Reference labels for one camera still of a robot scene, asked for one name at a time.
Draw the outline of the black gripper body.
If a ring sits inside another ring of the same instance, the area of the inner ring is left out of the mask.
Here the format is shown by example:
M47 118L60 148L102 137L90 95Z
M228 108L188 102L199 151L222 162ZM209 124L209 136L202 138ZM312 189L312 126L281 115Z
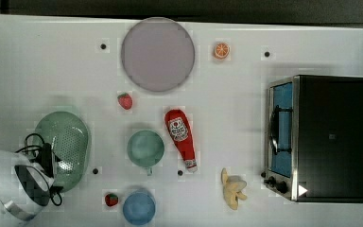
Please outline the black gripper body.
M52 146L49 143L44 143L42 151L39 153L39 162L44 174L51 183L51 190L56 193L60 193L63 190L63 186L57 180L57 162L60 161L61 159L52 150Z

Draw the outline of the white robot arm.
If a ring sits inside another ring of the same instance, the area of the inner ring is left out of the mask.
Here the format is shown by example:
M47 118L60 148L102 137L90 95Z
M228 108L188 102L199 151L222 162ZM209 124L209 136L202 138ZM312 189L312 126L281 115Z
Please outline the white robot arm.
M49 203L62 204L59 160L48 143L0 150L0 227L25 227Z

